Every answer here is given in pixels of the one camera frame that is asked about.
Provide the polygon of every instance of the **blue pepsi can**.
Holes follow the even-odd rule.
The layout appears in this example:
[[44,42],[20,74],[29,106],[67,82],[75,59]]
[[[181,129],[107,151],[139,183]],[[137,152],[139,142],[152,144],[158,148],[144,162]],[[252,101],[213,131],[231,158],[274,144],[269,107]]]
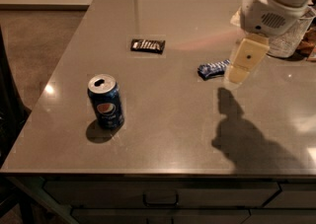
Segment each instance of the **blue pepsi can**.
[[107,74],[93,77],[88,83],[88,96],[102,128],[114,129],[124,123],[119,85]]

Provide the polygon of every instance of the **pepsi logo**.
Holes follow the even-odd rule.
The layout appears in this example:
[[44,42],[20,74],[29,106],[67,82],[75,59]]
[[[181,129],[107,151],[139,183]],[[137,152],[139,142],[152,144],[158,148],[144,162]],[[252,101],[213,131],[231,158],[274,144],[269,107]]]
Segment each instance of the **pepsi logo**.
[[103,103],[97,106],[97,110],[101,114],[112,114],[116,110],[116,105],[112,103]]

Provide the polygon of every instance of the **table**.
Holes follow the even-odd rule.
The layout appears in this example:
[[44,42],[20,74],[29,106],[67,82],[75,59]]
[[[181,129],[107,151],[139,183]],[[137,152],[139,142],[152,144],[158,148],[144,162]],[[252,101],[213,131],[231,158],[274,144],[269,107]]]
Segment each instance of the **table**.
[[[50,194],[59,187],[51,178],[62,175],[118,185],[123,178],[183,187],[188,179],[269,182],[260,187],[269,191],[261,206],[287,189],[315,192],[313,63],[267,57],[233,91],[222,78],[198,76],[201,64],[229,57],[240,36],[229,22],[240,2],[94,0],[1,172],[42,176]],[[130,51],[133,38],[163,39],[165,51]],[[101,73],[119,83],[125,123],[118,130],[98,126],[87,96],[88,81]]]

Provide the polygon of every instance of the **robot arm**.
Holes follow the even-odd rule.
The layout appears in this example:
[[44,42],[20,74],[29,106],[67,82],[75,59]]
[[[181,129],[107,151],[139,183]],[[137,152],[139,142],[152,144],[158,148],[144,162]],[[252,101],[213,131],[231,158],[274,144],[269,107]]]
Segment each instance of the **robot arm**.
[[269,37],[284,34],[305,13],[308,1],[243,0],[240,27],[248,35],[230,56],[225,83],[241,84],[268,52]]

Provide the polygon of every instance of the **black chair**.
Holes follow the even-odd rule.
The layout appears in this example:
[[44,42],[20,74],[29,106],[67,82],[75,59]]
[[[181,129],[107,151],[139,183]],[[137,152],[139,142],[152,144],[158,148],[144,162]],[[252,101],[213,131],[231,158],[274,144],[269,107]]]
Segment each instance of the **black chair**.
[[[0,167],[2,167],[30,110],[22,103],[8,63],[0,27]],[[34,223],[31,199],[5,177],[0,177],[0,217],[20,204],[24,223]]]

